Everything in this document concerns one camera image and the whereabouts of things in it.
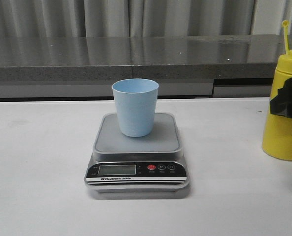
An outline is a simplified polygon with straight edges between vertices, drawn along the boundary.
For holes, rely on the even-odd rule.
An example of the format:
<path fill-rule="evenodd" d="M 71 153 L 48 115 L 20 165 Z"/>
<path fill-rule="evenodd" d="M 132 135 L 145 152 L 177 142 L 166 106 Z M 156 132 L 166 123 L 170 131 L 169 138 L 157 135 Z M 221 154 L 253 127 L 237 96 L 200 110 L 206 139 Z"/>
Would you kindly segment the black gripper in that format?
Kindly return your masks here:
<path fill-rule="evenodd" d="M 270 101 L 270 113 L 292 119 L 292 77 L 277 89 L 277 95 Z"/>

